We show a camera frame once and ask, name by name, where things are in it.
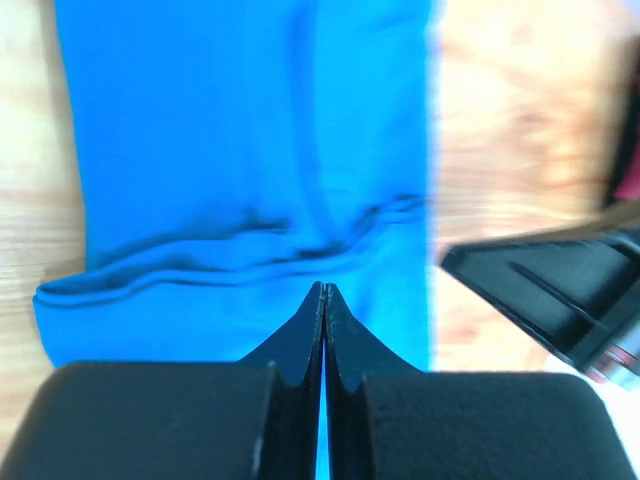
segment wooden surface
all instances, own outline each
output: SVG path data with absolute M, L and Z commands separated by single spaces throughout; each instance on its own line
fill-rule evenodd
M 31 295 L 83 255 L 51 0 L 0 0 L 0 456 L 51 367 Z M 633 17 L 609 0 L 450 0 L 440 23 L 438 250 L 593 207 Z M 539 368 L 545 354 L 435 271 L 438 362 Z

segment blue cloth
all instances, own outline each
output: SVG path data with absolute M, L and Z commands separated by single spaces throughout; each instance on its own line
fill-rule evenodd
M 427 368 L 428 5 L 56 0 L 87 271 L 36 291 L 53 364 L 237 360 L 320 280 Z

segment pink object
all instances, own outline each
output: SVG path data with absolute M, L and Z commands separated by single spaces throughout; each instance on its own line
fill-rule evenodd
M 636 79 L 638 93 L 640 93 L 640 79 Z M 640 125 L 638 125 L 638 136 L 640 136 Z M 619 200 L 636 200 L 640 198 L 640 144 L 636 144 L 633 151 L 633 159 L 629 166 L 629 171 L 616 190 L 614 197 Z

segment black tool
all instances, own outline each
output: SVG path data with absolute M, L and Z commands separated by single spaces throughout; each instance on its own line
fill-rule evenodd
M 529 237 L 457 245 L 443 268 L 598 382 L 638 387 L 640 203 Z
M 237 363 L 59 370 L 0 479 L 312 479 L 323 346 L 335 480 L 635 478 L 581 380 L 425 374 L 358 322 L 335 285 L 317 283 Z

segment wooden table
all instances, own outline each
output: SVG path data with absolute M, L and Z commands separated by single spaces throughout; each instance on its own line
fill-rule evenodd
M 634 19 L 612 0 L 450 0 L 439 24 L 438 251 L 593 208 Z M 82 264 L 83 210 L 51 0 L 0 0 L 0 456 L 51 371 L 31 295 Z M 434 271 L 438 361 L 539 368 L 545 354 Z

